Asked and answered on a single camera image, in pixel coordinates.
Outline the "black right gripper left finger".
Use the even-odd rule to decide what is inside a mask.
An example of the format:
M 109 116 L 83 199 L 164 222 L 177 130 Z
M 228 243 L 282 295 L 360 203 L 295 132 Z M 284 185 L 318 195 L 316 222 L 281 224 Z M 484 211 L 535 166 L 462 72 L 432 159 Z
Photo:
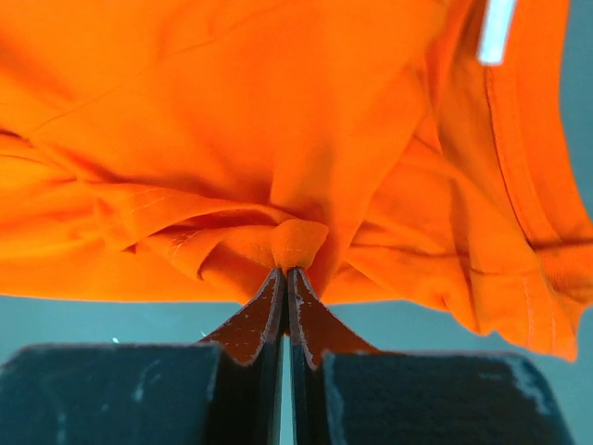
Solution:
M 275 444 L 285 279 L 196 343 L 36 344 L 1 368 L 5 444 Z

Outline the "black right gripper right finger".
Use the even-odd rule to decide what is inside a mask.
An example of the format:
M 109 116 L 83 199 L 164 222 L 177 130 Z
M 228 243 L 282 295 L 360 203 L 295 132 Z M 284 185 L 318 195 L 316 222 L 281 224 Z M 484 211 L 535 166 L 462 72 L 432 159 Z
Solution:
M 379 350 L 287 278 L 298 444 L 570 444 L 547 380 L 513 353 Z

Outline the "orange t-shirt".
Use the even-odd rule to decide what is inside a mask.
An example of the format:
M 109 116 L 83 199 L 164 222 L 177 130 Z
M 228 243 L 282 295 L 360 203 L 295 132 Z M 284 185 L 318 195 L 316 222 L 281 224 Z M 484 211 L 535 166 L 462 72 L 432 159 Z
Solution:
M 408 300 L 573 361 L 592 223 L 560 111 L 570 5 L 5 1 L 1 291 Z

